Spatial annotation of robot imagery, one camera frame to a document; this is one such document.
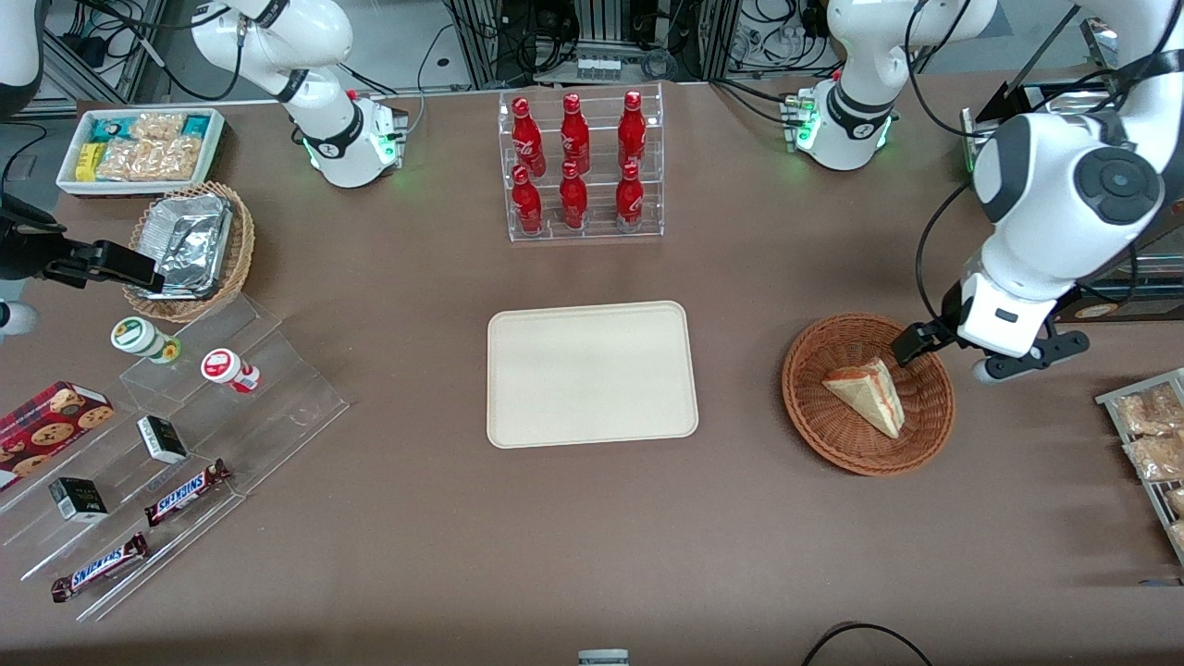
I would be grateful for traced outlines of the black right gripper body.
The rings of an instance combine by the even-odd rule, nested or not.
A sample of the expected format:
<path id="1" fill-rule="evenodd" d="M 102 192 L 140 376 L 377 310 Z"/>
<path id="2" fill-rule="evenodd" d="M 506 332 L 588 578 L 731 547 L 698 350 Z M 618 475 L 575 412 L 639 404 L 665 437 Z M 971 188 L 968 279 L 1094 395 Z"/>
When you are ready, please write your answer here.
<path id="1" fill-rule="evenodd" d="M 1 278 L 4 281 L 36 277 L 46 263 L 45 252 L 43 252 L 41 243 L 38 241 L 1 241 Z"/>

